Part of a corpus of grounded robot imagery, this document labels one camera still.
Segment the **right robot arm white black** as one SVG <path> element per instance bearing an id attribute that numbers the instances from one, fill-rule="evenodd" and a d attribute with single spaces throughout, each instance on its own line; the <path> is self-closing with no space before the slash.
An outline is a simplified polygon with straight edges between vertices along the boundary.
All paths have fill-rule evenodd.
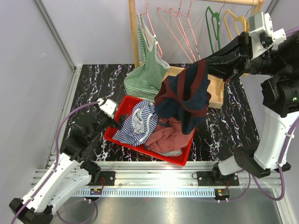
<path id="1" fill-rule="evenodd" d="M 260 141 L 239 147 L 231 157 L 214 164 L 208 178 L 216 185 L 225 184 L 239 171 L 262 178 L 291 168 L 286 153 L 299 122 L 299 35 L 284 37 L 277 49 L 272 47 L 274 41 L 275 37 L 262 35 L 255 42 L 242 32 L 206 58 L 208 72 L 224 81 L 244 73 L 269 76 L 261 84 L 265 120 Z"/>

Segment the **green plastic hanger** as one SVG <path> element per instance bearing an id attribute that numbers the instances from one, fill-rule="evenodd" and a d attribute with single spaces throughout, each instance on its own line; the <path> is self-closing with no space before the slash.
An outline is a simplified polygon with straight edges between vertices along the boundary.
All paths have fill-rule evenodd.
<path id="1" fill-rule="evenodd" d="M 206 19 L 206 27 L 208 33 L 208 39 L 211 47 L 211 52 L 214 53 L 214 46 L 212 41 L 212 33 L 214 34 L 214 38 L 217 41 L 218 49 L 221 48 L 220 42 L 220 14 L 218 12 L 214 12 L 210 6 L 206 8 L 205 12 L 205 19 Z"/>

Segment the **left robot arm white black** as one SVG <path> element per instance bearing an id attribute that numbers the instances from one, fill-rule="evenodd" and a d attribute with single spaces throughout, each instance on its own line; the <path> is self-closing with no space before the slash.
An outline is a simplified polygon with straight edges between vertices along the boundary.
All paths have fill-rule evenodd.
<path id="1" fill-rule="evenodd" d="M 91 123 L 76 122 L 41 180 L 23 198 L 10 202 L 13 220 L 19 219 L 24 224 L 49 224 L 78 189 L 98 184 L 102 179 L 100 166 L 88 156 L 106 128 L 120 129 L 122 124 L 122 119 L 116 121 L 104 112 L 99 112 Z"/>

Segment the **red tank top grey trim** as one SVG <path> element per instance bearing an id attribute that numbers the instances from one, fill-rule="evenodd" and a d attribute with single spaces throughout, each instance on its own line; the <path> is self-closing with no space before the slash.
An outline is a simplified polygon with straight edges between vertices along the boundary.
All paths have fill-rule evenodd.
<path id="1" fill-rule="evenodd" d="M 154 132 L 145 142 L 145 149 L 161 153 L 176 151 L 188 145 L 194 131 L 189 134 L 182 133 L 181 122 L 171 117 L 159 118 Z"/>

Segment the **yellow plastic hanger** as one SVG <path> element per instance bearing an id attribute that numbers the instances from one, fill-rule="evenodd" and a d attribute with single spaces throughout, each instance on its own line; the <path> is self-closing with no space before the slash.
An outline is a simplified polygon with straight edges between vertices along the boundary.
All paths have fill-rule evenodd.
<path id="1" fill-rule="evenodd" d="M 249 31 L 248 16 L 252 10 L 252 6 L 245 15 L 236 15 L 230 9 L 223 14 L 223 22 L 229 39 L 232 41 L 241 32 Z"/>

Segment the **green white striped tank top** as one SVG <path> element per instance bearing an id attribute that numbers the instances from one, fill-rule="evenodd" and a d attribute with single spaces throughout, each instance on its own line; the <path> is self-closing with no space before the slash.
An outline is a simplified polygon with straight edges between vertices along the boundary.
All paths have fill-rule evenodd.
<path id="1" fill-rule="evenodd" d="M 124 79 L 126 94 L 154 101 L 170 65 L 157 53 L 157 37 L 152 35 L 140 14 L 137 14 L 137 33 L 142 63 Z"/>

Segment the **navy maroon tank top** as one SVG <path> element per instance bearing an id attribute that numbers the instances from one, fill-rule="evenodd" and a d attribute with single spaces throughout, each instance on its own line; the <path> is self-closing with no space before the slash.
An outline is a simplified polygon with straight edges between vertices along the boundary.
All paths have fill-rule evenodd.
<path id="1" fill-rule="evenodd" d="M 211 98 L 207 69 L 206 61 L 199 60 L 178 75 L 168 76 L 154 98 L 157 116 L 181 122 L 185 135 L 206 119 Z"/>

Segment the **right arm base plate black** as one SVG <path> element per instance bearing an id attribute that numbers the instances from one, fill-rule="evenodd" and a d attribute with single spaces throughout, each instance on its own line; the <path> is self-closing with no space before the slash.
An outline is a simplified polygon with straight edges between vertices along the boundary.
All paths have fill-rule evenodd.
<path id="1" fill-rule="evenodd" d="M 239 186 L 239 178 L 235 174 L 222 176 L 214 171 L 197 171 L 192 174 L 198 186 Z"/>

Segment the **blue white striped tank top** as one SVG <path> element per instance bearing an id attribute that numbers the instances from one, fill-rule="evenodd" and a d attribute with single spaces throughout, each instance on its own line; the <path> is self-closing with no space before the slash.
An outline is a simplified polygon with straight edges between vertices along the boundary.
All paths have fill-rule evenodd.
<path id="1" fill-rule="evenodd" d="M 155 105 L 150 100 L 142 100 L 133 107 L 122 128 L 114 134 L 113 140 L 137 147 L 147 141 L 157 124 Z"/>

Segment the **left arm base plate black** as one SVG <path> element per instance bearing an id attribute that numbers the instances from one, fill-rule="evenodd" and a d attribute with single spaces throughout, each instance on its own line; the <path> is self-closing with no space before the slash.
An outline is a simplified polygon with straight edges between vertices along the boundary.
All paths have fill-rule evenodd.
<path id="1" fill-rule="evenodd" d="M 115 171 L 100 171 L 92 176 L 88 186 L 114 186 L 115 175 Z"/>

